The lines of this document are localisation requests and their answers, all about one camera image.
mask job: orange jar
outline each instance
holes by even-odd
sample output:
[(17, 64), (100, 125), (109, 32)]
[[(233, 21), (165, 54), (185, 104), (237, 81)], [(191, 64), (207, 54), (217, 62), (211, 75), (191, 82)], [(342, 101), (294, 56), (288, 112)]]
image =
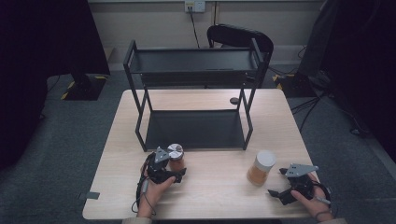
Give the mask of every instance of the orange jar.
[(256, 186), (263, 185), (275, 163), (276, 156), (274, 153), (268, 150), (260, 151), (247, 171), (247, 179)]
[(172, 144), (168, 147), (168, 152), (170, 156), (169, 168), (171, 171), (179, 172), (185, 167), (183, 147), (179, 144)]

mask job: electrical outlet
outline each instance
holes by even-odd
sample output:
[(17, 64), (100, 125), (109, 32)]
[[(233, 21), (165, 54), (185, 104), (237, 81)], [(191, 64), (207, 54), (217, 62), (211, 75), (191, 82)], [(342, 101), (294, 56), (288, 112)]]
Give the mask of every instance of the electrical outlet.
[(184, 1), (184, 11), (194, 12), (195, 11), (195, 1)]
[(191, 0), (184, 1), (184, 11), (205, 12), (205, 1), (191, 1)]
[(205, 12), (205, 1), (195, 1), (195, 12)]

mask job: plastic container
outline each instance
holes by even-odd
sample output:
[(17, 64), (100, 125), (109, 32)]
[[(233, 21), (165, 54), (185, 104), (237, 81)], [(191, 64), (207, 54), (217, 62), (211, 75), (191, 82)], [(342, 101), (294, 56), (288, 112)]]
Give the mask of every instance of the plastic container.
[(265, 183), (268, 173), (276, 163), (276, 156), (269, 150), (262, 150), (256, 155), (256, 160), (247, 171), (247, 179), (256, 186)]

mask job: jar lid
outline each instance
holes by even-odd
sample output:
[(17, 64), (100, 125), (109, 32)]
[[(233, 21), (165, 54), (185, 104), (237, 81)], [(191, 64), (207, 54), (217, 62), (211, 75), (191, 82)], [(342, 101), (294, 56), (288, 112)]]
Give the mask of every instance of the jar lid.
[(257, 153), (256, 160), (254, 161), (257, 168), (265, 171), (270, 172), (271, 168), (276, 163), (276, 156), (272, 151), (269, 150), (262, 150)]
[(183, 147), (179, 144), (172, 144), (168, 147), (168, 153), (171, 157), (170, 160), (180, 160), (184, 155)]

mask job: person's arm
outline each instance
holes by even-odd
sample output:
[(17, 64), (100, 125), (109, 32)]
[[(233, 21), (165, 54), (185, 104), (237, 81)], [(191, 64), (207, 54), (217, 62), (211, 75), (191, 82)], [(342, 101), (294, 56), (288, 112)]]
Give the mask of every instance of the person's arm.
[(136, 217), (124, 219), (122, 224), (149, 224), (151, 223), (151, 215), (163, 193), (175, 182), (175, 177), (169, 177), (161, 184), (155, 184), (148, 180), (148, 189), (146, 193), (141, 192), (140, 204)]
[[(313, 181), (317, 181), (317, 179), (313, 175), (311, 174), (308, 175)], [(322, 199), (326, 198), (326, 195), (324, 194), (323, 190), (320, 187), (314, 186), (314, 198), (311, 200), (306, 199), (305, 196), (302, 195), (297, 190), (292, 190), (291, 195), (297, 201), (302, 203), (303, 206), (305, 206), (306, 210), (308, 210), (308, 213), (311, 215), (311, 217), (315, 218), (318, 223), (320, 224), (347, 223), (343, 218), (334, 219), (334, 216), (332, 215), (329, 205), (318, 199), (318, 198), (322, 198)]]

